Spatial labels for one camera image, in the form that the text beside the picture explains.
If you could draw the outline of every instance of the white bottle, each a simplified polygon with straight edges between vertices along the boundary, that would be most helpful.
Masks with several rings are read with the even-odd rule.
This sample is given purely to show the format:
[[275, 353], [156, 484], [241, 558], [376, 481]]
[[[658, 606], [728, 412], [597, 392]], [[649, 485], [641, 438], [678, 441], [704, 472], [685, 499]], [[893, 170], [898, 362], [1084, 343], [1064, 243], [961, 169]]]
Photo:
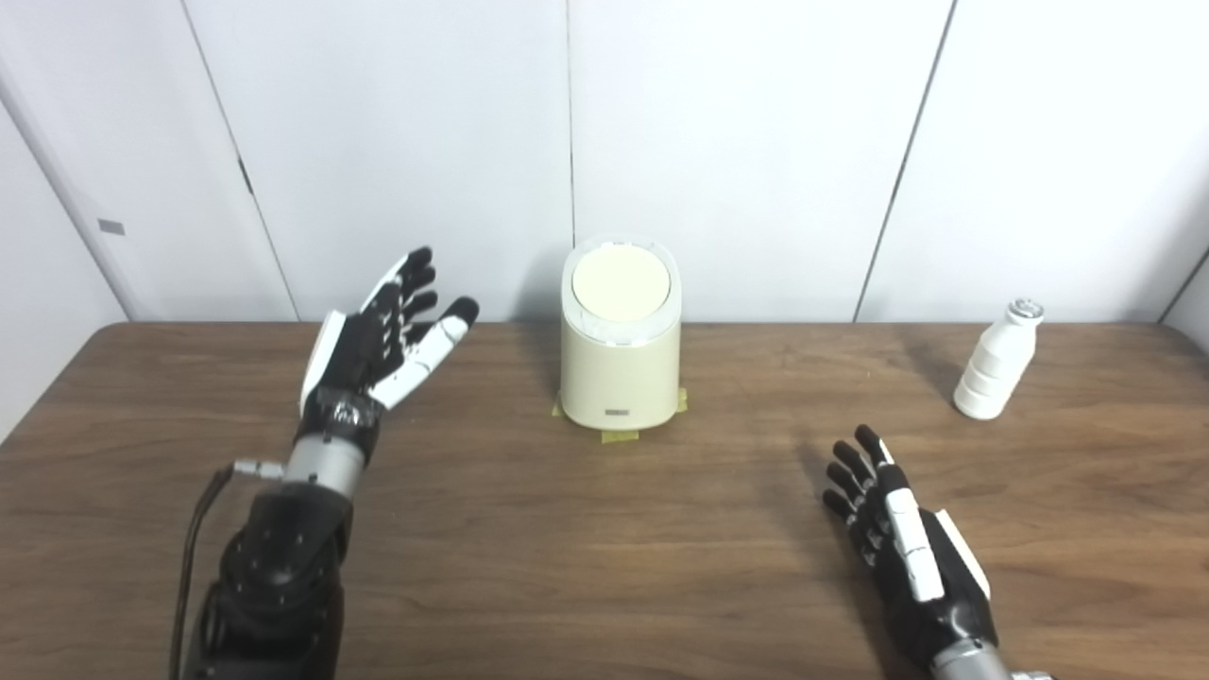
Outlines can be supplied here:
[[1003, 413], [1037, 350], [1037, 324], [1043, 315], [1041, 305], [1022, 298], [983, 332], [953, 393], [958, 410], [976, 420], [990, 420]]

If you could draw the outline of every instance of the round lid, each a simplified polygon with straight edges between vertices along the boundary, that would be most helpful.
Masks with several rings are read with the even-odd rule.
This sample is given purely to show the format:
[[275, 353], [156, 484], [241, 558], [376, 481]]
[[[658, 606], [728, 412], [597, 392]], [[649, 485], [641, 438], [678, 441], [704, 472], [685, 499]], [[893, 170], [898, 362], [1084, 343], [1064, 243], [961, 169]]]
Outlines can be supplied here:
[[614, 323], [653, 315], [667, 300], [671, 276], [654, 253], [630, 243], [608, 243], [584, 255], [571, 275], [583, 307]]
[[1045, 307], [1028, 298], [1012, 300], [1007, 306], [1007, 321], [1017, 325], [1037, 325], [1045, 316]]

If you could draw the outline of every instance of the cream-colored container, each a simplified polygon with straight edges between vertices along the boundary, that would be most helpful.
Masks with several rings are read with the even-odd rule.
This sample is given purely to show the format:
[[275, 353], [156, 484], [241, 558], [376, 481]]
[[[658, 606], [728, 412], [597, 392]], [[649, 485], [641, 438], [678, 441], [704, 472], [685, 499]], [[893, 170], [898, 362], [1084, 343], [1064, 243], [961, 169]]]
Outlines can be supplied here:
[[562, 411], [594, 430], [644, 430], [679, 402], [681, 282], [648, 238], [597, 236], [562, 267]]

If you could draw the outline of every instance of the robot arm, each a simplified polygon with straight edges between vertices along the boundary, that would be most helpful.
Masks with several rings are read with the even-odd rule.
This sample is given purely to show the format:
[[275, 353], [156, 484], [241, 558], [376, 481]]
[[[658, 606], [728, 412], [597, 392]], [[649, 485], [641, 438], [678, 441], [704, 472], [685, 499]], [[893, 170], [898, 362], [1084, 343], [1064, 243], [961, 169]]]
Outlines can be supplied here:
[[382, 415], [399, 404], [474, 324], [478, 304], [436, 305], [423, 290], [432, 250], [407, 254], [360, 310], [331, 312], [302, 381], [301, 419], [280, 483], [253, 502], [227, 544], [202, 604], [184, 675], [216, 680], [330, 680], [343, 624], [340, 565], [348, 549], [353, 494], [377, 443]]
[[843, 491], [823, 503], [848, 526], [885, 607], [898, 650], [936, 680], [1045, 680], [1012, 673], [1000, 659], [990, 584], [944, 511], [922, 509], [885, 442], [862, 425], [856, 439], [868, 461], [837, 442], [827, 477]]

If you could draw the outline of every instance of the black cable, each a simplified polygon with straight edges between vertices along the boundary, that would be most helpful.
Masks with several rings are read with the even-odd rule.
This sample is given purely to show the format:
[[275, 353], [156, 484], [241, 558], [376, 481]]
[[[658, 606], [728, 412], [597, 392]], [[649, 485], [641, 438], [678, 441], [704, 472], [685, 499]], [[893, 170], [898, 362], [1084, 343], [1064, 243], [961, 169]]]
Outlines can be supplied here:
[[197, 499], [197, 507], [193, 508], [193, 519], [189, 521], [189, 532], [185, 534], [185, 555], [180, 564], [180, 588], [177, 590], [177, 616], [172, 622], [172, 647], [168, 652], [168, 680], [180, 679], [180, 647], [185, 630], [185, 612], [189, 609], [189, 584], [193, 578], [193, 548], [197, 546], [197, 534], [202, 529], [202, 519], [210, 509], [214, 499], [219, 496], [226, 483], [235, 474], [235, 466], [229, 465], [214, 473], [209, 485], [202, 491], [202, 497]]

